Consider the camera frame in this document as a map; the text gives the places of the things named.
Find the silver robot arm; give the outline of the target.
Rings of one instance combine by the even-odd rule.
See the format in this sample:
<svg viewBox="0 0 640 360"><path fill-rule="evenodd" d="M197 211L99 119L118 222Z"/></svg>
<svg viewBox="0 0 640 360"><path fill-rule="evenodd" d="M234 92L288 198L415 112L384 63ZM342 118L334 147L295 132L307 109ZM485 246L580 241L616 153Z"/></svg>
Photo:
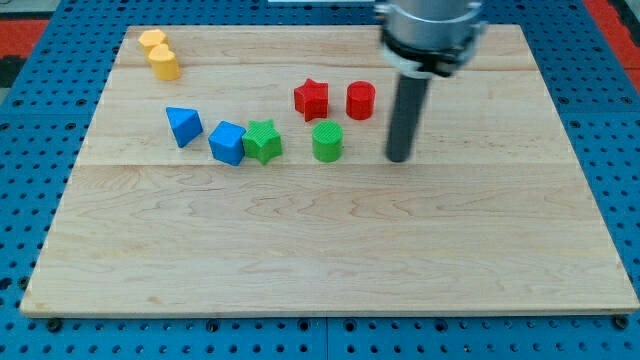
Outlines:
<svg viewBox="0 0 640 360"><path fill-rule="evenodd" d="M476 54L487 23L475 0L388 0L374 5L383 58L403 76L449 77Z"/></svg>

